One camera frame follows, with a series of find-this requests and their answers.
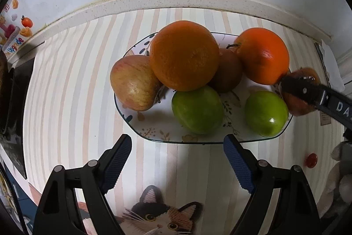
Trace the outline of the right green apple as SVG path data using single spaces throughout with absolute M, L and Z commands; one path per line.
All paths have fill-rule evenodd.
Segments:
M 271 91 L 255 91 L 245 103 L 245 122 L 262 137 L 277 135 L 289 117 L 286 103 Z

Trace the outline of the black induction cooktop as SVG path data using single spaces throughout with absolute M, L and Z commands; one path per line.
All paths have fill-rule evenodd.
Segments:
M 19 173 L 26 178 L 23 118 L 34 59 L 11 68 L 1 87 L 1 146 Z

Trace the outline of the dark brown round fruit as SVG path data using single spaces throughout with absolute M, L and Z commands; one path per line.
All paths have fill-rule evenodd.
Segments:
M 242 63 L 232 50 L 220 48 L 220 62 L 216 73 L 208 85 L 218 93 L 227 93 L 242 80 Z

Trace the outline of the white folded cloth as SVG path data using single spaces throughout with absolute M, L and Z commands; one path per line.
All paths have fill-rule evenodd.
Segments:
M 336 58 L 330 49 L 330 46 L 326 45 L 323 40 L 320 43 L 315 43 L 317 52 L 320 60 L 323 64 L 324 73 L 326 74 L 329 86 L 338 91 L 343 92 L 345 85 L 339 72 Z

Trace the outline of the red-green apple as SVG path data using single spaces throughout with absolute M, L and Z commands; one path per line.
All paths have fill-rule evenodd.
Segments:
M 134 111 L 146 111 L 154 101 L 162 83 L 155 76 L 148 56 L 131 55 L 115 62 L 110 72 L 115 96 Z

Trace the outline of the small orange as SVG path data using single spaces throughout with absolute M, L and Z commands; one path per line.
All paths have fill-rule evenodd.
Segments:
M 205 86 L 214 77 L 220 49 L 207 28 L 180 20 L 154 36 L 149 58 L 154 74 L 164 86 L 187 92 Z

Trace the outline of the left green apple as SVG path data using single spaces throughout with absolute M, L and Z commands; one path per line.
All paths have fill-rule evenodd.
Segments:
M 209 86 L 189 92 L 177 91 L 171 107 L 179 123 L 195 134 L 210 134 L 223 123 L 223 103 Z

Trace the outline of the colourful fruit wall sticker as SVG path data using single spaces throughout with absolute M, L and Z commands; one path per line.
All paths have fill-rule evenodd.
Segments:
M 33 20 L 22 14 L 18 0 L 9 0 L 1 11 L 1 49 L 9 60 L 33 36 Z

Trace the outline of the floral ceramic fruit plate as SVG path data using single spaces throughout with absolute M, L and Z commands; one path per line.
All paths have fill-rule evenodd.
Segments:
M 234 38 L 225 34 L 213 34 L 219 49 L 229 50 L 234 42 Z M 134 45 L 130 50 L 131 55 L 150 55 L 150 44 L 156 34 L 152 34 L 139 43 Z M 218 143 L 222 142 L 228 134 L 234 134 L 240 141 L 266 140 L 279 136 L 284 132 L 291 121 L 291 115 L 285 123 L 282 130 L 273 137 L 262 137 L 255 133 L 245 122 L 245 103 L 247 98 L 255 91 L 271 91 L 281 97 L 276 85 L 262 85 L 256 83 L 246 75 L 242 74 L 242 80 L 235 89 L 227 93 L 218 93 L 223 103 L 224 119 L 222 125 L 214 132 L 206 135 L 195 134 L 179 123 L 174 116 L 171 107 L 171 101 L 177 90 L 168 88 L 162 84 L 154 105 L 146 111 L 134 111 L 126 108 L 115 96 L 116 107 L 124 118 L 126 123 L 142 138 L 163 141 L 163 142 L 195 142 L 195 143 Z

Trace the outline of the large orange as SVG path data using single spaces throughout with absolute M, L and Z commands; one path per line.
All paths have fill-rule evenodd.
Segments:
M 253 27 L 243 31 L 234 42 L 243 72 L 250 80 L 274 85 L 289 70 L 289 52 L 273 31 Z

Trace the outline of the green apple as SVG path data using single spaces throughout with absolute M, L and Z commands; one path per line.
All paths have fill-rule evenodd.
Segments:
M 289 117 L 286 103 L 271 91 L 255 91 L 245 103 L 245 122 L 262 137 L 277 135 Z
M 209 86 L 189 92 L 177 91 L 171 107 L 179 123 L 195 134 L 210 134 L 223 123 L 223 103 Z

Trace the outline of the dark red-brown apple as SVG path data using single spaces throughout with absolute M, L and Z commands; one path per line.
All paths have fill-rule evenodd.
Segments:
M 285 76 L 283 76 L 281 80 L 284 80 L 286 78 L 305 78 L 315 85 L 321 83 L 316 70 L 311 67 L 301 67 L 300 69 L 295 70 L 294 72 L 289 72 Z M 288 107 L 289 113 L 291 113 L 293 116 L 307 115 L 308 113 L 314 112 L 316 110 L 312 105 L 309 105 L 305 101 L 300 100 L 299 98 L 290 94 L 284 88 L 281 88 L 281 96 Z

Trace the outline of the small red cherry tomato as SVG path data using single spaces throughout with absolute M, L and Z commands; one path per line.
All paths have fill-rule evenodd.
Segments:
M 309 169 L 313 169 L 318 161 L 318 156 L 316 153 L 310 153 L 304 161 L 304 165 L 309 168 Z

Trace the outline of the striped cat table mat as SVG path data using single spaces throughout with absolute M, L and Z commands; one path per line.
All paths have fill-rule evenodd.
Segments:
M 110 85 L 113 64 L 142 38 L 177 20 L 190 20 L 210 31 L 238 35 L 251 27 L 274 31 L 285 42 L 290 68 L 311 67 L 321 81 L 325 74 L 314 41 L 291 29 L 255 17 L 206 9 L 172 8 L 134 11 L 103 17 L 52 36 L 35 57 L 24 112 L 24 161 L 30 195 L 40 201 L 56 165 L 81 167 L 99 158 L 119 136 L 132 138 L 132 152 L 107 201 L 122 220 L 126 234 L 136 234 L 137 222 L 128 211 L 144 191 L 155 199 L 162 193 L 170 211 L 193 211 L 200 217 L 186 232 L 229 234 L 249 193 L 237 181 L 220 145 L 198 146 L 187 135 L 186 144 L 171 144 L 172 132 L 154 129 L 162 143 L 134 134 L 117 112 Z

